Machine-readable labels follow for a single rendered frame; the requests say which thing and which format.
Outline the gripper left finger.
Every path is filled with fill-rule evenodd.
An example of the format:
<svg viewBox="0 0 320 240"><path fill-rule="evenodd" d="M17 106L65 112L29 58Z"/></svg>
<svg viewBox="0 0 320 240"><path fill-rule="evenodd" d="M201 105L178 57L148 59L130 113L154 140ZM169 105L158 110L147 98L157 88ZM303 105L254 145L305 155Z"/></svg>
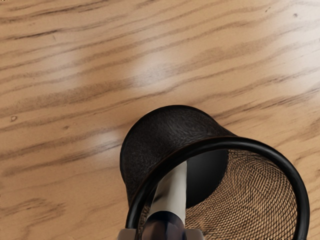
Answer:
<svg viewBox="0 0 320 240"><path fill-rule="evenodd" d="M118 233L117 240L136 240L137 230L134 228L124 228Z"/></svg>

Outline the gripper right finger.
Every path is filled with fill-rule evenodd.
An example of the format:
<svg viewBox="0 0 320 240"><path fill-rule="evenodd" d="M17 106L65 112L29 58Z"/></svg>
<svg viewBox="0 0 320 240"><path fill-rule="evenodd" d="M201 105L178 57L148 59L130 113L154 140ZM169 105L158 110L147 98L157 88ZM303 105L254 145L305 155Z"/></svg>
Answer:
<svg viewBox="0 0 320 240"><path fill-rule="evenodd" d="M204 240L204 235L200 229L186 229L186 240Z"/></svg>

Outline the white pen with dark cap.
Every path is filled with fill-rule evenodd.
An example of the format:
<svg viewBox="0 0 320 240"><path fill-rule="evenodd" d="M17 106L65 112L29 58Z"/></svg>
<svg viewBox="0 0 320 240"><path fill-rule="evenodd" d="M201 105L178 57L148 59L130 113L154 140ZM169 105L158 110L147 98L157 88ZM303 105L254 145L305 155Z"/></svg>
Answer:
<svg viewBox="0 0 320 240"><path fill-rule="evenodd" d="M158 183L141 240L186 240L187 163Z"/></svg>

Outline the black mesh pen holder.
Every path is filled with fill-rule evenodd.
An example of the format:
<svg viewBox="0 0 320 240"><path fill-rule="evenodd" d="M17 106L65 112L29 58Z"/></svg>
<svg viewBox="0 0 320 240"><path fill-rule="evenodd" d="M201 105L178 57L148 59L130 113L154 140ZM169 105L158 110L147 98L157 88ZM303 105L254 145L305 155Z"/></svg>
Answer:
<svg viewBox="0 0 320 240"><path fill-rule="evenodd" d="M141 240L158 183L184 162L185 230L201 230L204 240L307 240L309 198L290 161L186 105L144 115L121 146L125 229L136 229L135 240Z"/></svg>

